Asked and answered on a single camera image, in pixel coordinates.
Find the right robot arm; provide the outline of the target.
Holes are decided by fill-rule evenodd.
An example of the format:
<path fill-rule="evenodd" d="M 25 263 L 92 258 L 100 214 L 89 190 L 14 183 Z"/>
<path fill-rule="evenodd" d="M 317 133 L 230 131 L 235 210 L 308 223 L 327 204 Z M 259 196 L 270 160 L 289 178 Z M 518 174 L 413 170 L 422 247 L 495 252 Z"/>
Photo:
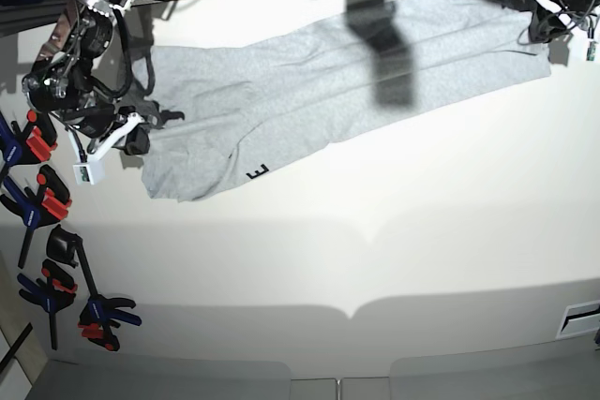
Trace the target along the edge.
<path fill-rule="evenodd" d="M 53 113 L 97 142 L 106 140 L 124 127 L 131 114 L 138 113 L 140 123 L 118 139 L 117 146 L 130 156 L 141 156 L 149 151 L 148 130 L 158 109 L 126 98 L 136 84 L 125 21 L 133 1 L 69 0 L 31 72 L 23 78 L 22 89 L 33 110 Z M 123 79 L 120 86 L 111 88 L 94 76 L 92 69 L 114 37 L 121 44 Z"/>

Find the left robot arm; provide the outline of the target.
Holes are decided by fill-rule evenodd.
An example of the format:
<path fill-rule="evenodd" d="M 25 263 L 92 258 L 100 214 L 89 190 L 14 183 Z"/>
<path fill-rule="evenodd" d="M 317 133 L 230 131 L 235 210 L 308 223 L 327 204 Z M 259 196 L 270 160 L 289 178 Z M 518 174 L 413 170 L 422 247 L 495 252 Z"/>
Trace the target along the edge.
<path fill-rule="evenodd" d="M 599 0 L 532 0 L 537 4 L 529 27 L 532 42 L 548 44 L 563 37 L 594 40 Z"/>

